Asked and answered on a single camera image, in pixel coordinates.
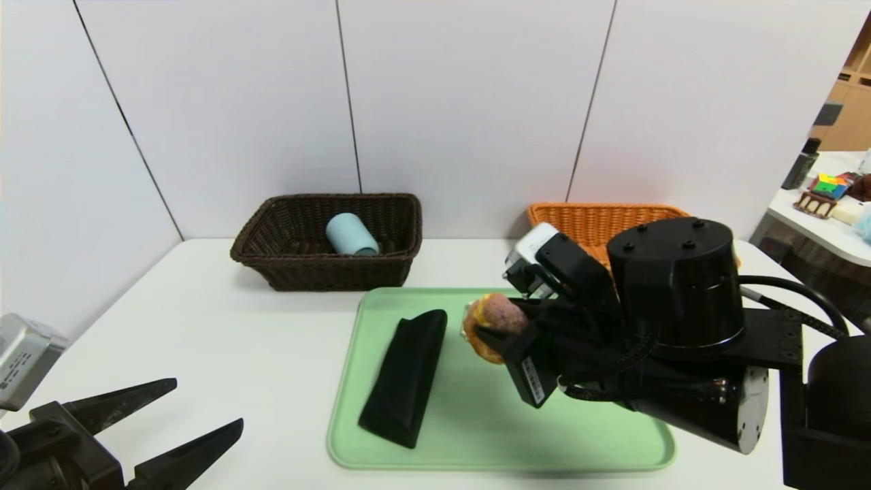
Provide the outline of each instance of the silver device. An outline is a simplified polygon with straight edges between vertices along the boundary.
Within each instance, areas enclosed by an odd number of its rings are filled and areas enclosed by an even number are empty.
[[[68,345],[46,324],[15,313],[0,316],[0,409],[21,410]]]

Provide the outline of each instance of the shelf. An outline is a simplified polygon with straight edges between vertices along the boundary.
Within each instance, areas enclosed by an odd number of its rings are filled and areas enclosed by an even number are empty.
[[[868,64],[868,47],[871,46],[871,23],[866,19],[865,25],[859,32],[853,49],[847,55],[844,62],[846,71],[865,71],[871,75],[871,65]]]

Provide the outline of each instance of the table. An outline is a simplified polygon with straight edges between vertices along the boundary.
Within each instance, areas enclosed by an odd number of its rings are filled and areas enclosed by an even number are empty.
[[[821,152],[809,176],[816,174],[843,174],[859,168],[864,152]],[[835,219],[821,220],[793,208],[806,186],[798,189],[778,189],[768,213],[794,228],[829,252],[863,267],[871,267],[871,246],[859,237],[853,228]],[[857,202],[844,196],[844,202]]]
[[[678,457],[669,468],[573,477],[585,478],[583,483],[568,475],[342,469],[327,455],[327,425],[363,294],[274,292],[257,273],[230,260],[232,243],[216,239],[179,244],[59,359],[26,408],[176,377],[176,391],[98,439],[116,454],[130,479],[135,464],[244,417],[241,440],[194,489],[781,487],[777,377],[771,378],[766,427],[749,456],[673,429]],[[505,287],[501,274],[510,246],[504,240],[424,240],[406,285]],[[749,243],[735,246],[742,274],[792,278]],[[754,288],[825,319],[803,297]],[[805,342],[811,356],[828,340],[808,331]],[[9,430],[26,422],[26,412],[10,413],[3,426]]]

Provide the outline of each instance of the white wall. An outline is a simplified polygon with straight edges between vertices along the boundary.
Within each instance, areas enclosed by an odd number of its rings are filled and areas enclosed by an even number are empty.
[[[2,22],[3,308],[76,337],[179,236],[72,1]]]
[[[564,201],[613,4],[340,0],[363,191],[417,194],[427,237]]]
[[[332,0],[81,0],[182,235],[236,236],[266,198],[359,191]]]
[[[570,200],[667,203],[748,238],[869,5],[618,0]]]

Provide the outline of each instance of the green tray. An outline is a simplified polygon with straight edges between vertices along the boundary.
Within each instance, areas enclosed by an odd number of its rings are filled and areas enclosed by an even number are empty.
[[[327,435],[336,463],[351,469],[572,473],[652,471],[672,463],[674,439],[655,419],[559,392],[539,410],[521,401],[508,370],[479,358],[460,337],[466,305],[490,292],[382,288],[363,297]],[[357,419],[396,324],[435,309],[448,312],[448,328],[417,448],[408,449],[364,431]]]

